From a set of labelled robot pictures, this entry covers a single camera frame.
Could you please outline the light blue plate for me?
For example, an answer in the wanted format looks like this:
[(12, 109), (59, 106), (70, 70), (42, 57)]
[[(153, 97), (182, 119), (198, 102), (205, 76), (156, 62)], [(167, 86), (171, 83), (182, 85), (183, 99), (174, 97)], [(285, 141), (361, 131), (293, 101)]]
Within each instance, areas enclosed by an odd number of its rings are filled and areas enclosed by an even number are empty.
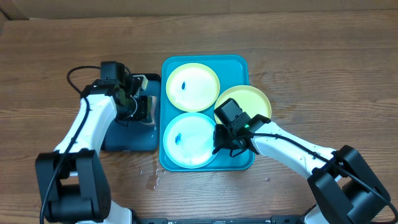
[(215, 122), (202, 113), (183, 113), (167, 125), (163, 148), (177, 166), (196, 169), (214, 158), (213, 131)]

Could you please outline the brown sponge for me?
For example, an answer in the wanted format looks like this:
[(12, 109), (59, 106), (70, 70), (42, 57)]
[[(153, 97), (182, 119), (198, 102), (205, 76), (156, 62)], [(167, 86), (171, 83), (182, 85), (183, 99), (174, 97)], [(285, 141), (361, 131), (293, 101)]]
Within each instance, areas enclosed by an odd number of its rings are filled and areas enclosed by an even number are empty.
[(155, 123), (156, 104), (157, 104), (157, 97), (156, 96), (148, 96), (147, 97), (147, 117), (146, 117), (146, 123), (147, 124), (154, 124)]

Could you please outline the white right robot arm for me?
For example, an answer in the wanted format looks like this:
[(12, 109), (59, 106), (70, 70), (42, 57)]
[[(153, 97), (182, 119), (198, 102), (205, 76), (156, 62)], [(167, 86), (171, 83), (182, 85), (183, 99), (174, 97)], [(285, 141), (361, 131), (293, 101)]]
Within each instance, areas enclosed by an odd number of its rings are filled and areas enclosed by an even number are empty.
[(305, 141), (262, 115), (217, 111), (215, 151), (246, 149), (271, 157), (308, 182), (316, 204), (299, 223), (372, 223), (391, 205), (381, 181), (355, 148), (339, 150)]

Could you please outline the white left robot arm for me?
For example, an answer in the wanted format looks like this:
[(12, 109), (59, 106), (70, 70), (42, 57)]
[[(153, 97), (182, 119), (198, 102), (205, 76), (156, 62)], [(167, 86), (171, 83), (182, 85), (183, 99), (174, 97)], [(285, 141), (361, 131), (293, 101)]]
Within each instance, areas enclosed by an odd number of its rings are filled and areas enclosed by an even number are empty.
[(138, 223), (134, 210), (111, 198), (100, 161), (105, 152), (152, 152), (159, 144), (161, 78), (102, 62), (84, 89), (64, 139), (35, 160), (41, 223)]

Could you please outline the black tray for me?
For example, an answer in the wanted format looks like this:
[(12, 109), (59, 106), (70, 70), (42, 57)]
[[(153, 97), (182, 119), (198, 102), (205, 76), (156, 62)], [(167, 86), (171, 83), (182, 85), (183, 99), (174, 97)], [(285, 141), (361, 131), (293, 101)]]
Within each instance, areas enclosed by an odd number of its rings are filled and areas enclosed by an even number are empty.
[(101, 149), (107, 152), (152, 152), (159, 144), (161, 77), (147, 73), (146, 90), (140, 96), (156, 96), (155, 123), (114, 120), (108, 127)]

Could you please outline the blue plastic tray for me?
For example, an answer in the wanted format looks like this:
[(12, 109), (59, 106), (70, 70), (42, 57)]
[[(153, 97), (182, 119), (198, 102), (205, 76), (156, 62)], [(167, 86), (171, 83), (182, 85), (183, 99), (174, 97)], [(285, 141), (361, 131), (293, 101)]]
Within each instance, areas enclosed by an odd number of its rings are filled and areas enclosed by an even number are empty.
[(160, 143), (159, 161), (162, 166), (171, 172), (195, 172), (195, 171), (229, 171), (244, 170), (254, 162), (255, 155), (246, 151), (235, 158), (229, 156), (229, 151), (221, 150), (215, 155), (213, 161), (204, 167), (187, 169), (176, 165), (167, 155), (163, 146), (163, 138), (167, 125), (172, 119), (182, 114), (183, 111), (176, 108), (166, 94), (166, 83), (171, 73), (179, 66), (186, 63), (200, 63), (210, 67), (220, 80), (220, 90), (237, 85), (249, 85), (248, 65), (239, 55), (180, 55), (168, 58), (162, 65), (161, 92), (160, 92)]

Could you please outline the yellow plate right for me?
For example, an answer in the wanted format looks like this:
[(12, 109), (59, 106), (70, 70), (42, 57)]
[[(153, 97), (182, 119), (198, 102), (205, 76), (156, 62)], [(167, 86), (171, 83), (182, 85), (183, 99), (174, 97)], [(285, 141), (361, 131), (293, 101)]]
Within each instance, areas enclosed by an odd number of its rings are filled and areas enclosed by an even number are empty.
[(261, 114), (271, 118), (272, 108), (268, 97), (259, 89), (250, 85), (238, 85), (228, 88), (218, 97), (215, 108), (219, 107), (227, 99), (234, 99), (239, 107), (251, 118)]

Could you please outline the yellow plate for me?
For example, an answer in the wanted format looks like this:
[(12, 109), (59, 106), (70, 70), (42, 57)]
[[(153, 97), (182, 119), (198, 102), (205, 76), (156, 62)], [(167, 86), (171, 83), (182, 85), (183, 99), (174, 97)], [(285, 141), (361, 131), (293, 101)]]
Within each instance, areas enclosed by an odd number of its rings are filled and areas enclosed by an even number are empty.
[(202, 63), (186, 63), (174, 69), (166, 82), (166, 95), (174, 107), (185, 112), (209, 108), (220, 93), (217, 74)]
[(219, 107), (227, 99), (234, 99), (239, 107), (251, 118), (261, 114), (271, 118), (272, 108), (268, 97), (259, 89), (250, 85), (238, 85), (228, 88), (218, 97), (215, 108)]

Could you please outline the yellow plate far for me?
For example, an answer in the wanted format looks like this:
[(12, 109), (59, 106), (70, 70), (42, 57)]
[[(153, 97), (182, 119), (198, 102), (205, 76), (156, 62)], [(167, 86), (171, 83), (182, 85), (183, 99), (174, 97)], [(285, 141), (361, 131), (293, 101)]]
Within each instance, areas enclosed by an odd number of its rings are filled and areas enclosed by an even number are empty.
[(174, 107), (185, 112), (209, 108), (220, 93), (217, 74), (202, 63), (186, 63), (174, 69), (166, 82), (166, 95)]

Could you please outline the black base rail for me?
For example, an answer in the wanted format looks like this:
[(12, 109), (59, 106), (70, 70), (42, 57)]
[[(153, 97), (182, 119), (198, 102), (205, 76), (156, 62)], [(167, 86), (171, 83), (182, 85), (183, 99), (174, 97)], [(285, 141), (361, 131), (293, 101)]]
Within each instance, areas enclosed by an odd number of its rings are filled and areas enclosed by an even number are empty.
[(132, 224), (303, 224), (303, 215), (273, 215), (268, 218), (166, 219), (133, 216)]

